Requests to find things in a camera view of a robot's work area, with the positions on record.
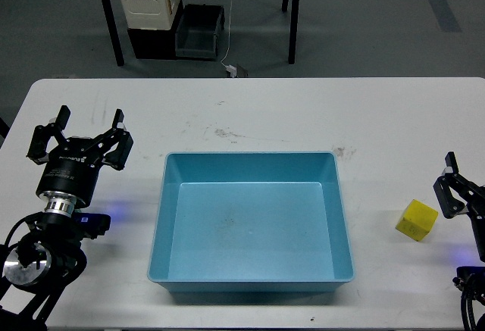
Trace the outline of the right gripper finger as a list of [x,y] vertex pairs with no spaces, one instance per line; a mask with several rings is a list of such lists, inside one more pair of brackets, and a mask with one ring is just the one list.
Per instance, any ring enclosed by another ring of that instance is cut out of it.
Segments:
[[446,167],[433,184],[443,216],[452,219],[461,214],[484,219],[484,186],[467,180],[459,173],[455,153],[445,156]]

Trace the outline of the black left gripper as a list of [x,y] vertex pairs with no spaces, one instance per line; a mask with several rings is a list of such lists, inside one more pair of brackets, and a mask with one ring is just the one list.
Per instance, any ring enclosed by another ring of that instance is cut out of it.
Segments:
[[[36,126],[27,157],[35,164],[46,163],[36,189],[38,197],[62,192],[77,199],[77,208],[87,208],[91,204],[101,166],[123,170],[133,147],[133,138],[124,126],[124,113],[120,108],[115,111],[111,128],[94,140],[80,137],[66,139],[63,130],[69,117],[70,109],[62,105],[56,118],[45,126]],[[48,153],[52,137],[58,146]]]

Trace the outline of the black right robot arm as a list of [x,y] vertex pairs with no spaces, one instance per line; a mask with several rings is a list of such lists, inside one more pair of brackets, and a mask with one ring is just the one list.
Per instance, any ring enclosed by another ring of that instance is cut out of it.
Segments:
[[[445,157],[446,167],[433,184],[443,216],[452,219],[465,214],[471,221],[479,259],[484,260],[484,187],[459,173],[455,153]],[[453,278],[461,292],[460,311],[465,330],[483,330],[484,317],[474,316],[473,303],[484,303],[484,266],[460,266]]]

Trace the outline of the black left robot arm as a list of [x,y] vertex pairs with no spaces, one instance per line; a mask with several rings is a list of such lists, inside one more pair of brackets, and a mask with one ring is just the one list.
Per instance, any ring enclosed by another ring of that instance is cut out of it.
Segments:
[[27,157],[44,165],[36,195],[45,208],[13,225],[1,245],[1,293],[14,287],[32,294],[18,313],[1,310],[3,330],[45,330],[62,293],[86,269],[83,239],[110,228],[107,214],[86,213],[104,166],[123,170],[133,138],[116,110],[111,128],[94,138],[64,136],[68,106],[34,129]]

